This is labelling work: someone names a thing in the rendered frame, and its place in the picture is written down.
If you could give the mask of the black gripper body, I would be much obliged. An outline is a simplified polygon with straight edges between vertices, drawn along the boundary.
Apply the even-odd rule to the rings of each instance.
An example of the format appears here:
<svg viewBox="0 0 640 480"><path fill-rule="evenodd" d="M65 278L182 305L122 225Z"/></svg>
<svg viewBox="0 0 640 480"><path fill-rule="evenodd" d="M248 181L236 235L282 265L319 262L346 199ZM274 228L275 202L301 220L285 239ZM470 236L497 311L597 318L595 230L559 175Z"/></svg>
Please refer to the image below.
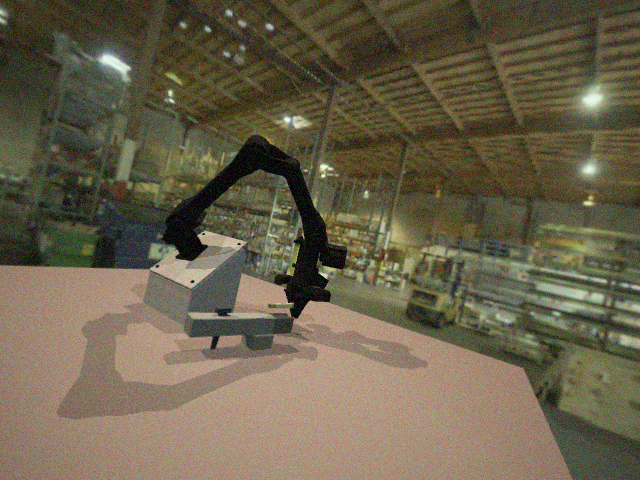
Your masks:
<svg viewBox="0 0 640 480"><path fill-rule="evenodd" d="M315 287L316 283L313 283L315 272L319 271L316 266L315 264L296 261L296 264L292 264L292 267L295 268L293 276L278 274L274 283L277 285L287 284L287 290L301 291L299 295L311 301L330 302L330 292L323 288Z"/></svg>

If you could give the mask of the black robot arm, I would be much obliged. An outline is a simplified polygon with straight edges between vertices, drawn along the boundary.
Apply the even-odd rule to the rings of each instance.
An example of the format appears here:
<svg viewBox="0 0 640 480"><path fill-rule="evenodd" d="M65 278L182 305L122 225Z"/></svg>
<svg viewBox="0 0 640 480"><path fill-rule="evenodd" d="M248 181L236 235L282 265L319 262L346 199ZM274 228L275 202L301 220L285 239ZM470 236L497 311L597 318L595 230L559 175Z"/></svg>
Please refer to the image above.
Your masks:
<svg viewBox="0 0 640 480"><path fill-rule="evenodd" d="M193 261L208 247L193 231L206 216L204 210L241 177L258 169L286 178L302 219L305 238L299 236L294 240L300 244L297 261L317 265L320 252L319 261L323 266L343 269L347 247L328 243L325 222L313 205L299 161L261 135L250 136L220 173L195 196L180 202L166 219L168 228L162 239L167 244L175 244L176 258Z"/></svg>

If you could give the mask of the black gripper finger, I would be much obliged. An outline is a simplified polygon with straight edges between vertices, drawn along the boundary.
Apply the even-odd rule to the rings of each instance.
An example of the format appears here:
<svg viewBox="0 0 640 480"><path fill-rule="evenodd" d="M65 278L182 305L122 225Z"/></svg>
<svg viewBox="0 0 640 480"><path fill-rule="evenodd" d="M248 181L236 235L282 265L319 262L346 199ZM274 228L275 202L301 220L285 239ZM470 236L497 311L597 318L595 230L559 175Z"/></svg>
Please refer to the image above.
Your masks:
<svg viewBox="0 0 640 480"><path fill-rule="evenodd" d="M286 293L286 297L288 300L288 303L294 303L294 294L300 294L300 292L296 292L296 291L289 291L287 289L284 289L285 293ZM290 309L290 313L291 313L291 317L294 317L294 308L289 308Z"/></svg>
<svg viewBox="0 0 640 480"><path fill-rule="evenodd" d="M304 307L309 301L310 301L309 299L299 294L294 294L294 318L295 319L299 317L299 315L301 314Z"/></svg>

